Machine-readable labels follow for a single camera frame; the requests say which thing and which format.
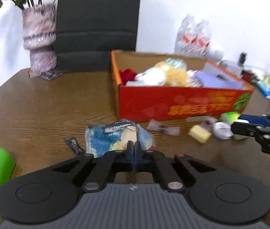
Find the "yellow sponge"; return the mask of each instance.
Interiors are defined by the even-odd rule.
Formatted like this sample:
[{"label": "yellow sponge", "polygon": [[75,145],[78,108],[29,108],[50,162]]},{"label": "yellow sponge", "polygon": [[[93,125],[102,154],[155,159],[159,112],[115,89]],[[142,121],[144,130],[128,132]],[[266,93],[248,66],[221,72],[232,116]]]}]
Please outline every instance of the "yellow sponge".
[{"label": "yellow sponge", "polygon": [[205,130],[200,125],[195,125],[191,127],[191,129],[188,132],[188,135],[196,139],[198,142],[205,144],[207,140],[210,138],[211,133]]}]

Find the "gray ribbed panel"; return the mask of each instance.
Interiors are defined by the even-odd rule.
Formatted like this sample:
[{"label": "gray ribbed panel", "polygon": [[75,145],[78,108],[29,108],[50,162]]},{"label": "gray ribbed panel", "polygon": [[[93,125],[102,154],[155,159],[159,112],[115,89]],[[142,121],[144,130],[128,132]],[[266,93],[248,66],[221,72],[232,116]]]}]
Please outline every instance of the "gray ribbed panel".
[{"label": "gray ribbed panel", "polygon": [[42,225],[0,224],[0,229],[270,229],[263,222],[249,226],[220,225],[198,215],[181,194],[159,184],[108,184],[83,195],[62,218]]}]

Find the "purple cloth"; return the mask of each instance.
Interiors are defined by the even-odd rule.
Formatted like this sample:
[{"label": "purple cloth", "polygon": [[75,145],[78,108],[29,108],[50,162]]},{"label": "purple cloth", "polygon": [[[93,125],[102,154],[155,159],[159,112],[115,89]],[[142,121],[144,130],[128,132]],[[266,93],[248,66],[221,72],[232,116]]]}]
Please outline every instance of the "purple cloth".
[{"label": "purple cloth", "polygon": [[208,74],[201,70],[195,72],[195,77],[203,83],[206,88],[220,88],[220,89],[242,89],[243,83],[240,81],[226,81],[219,77]]}]

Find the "circular disc cover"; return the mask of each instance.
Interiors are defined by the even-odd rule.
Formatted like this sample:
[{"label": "circular disc cover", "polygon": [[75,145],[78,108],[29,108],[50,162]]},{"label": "circular disc cover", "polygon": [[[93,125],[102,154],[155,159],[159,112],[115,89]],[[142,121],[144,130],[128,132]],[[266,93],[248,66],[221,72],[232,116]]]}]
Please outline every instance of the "circular disc cover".
[{"label": "circular disc cover", "polygon": [[45,223],[68,213],[78,197],[62,173],[28,174],[0,187],[0,216],[17,223]]},{"label": "circular disc cover", "polygon": [[193,206],[207,218],[224,224],[247,224],[270,210],[270,188],[252,177],[206,173],[190,191]]}]

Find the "brown tabletop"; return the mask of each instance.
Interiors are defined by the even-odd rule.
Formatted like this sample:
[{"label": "brown tabletop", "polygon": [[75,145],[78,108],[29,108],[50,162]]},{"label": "brown tabletop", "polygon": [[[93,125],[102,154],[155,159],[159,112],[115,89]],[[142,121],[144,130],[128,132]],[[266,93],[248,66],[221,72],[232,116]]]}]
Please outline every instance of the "brown tabletop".
[{"label": "brown tabletop", "polygon": [[[270,112],[270,102],[259,92],[250,100],[247,114]],[[68,73],[50,82],[29,79],[22,70],[0,87],[0,147],[12,152],[18,177],[74,157],[63,139],[75,136],[84,147],[88,124],[116,121],[112,78],[107,72]],[[168,157],[186,153],[201,160],[224,165],[270,185],[270,156],[260,152],[253,139],[234,142],[211,137],[201,145],[187,135],[195,122],[165,121],[181,127],[180,136],[153,133],[159,151]],[[147,122],[140,123],[146,127]],[[120,174],[119,181],[128,179]],[[149,182],[142,174],[138,182]]]}]

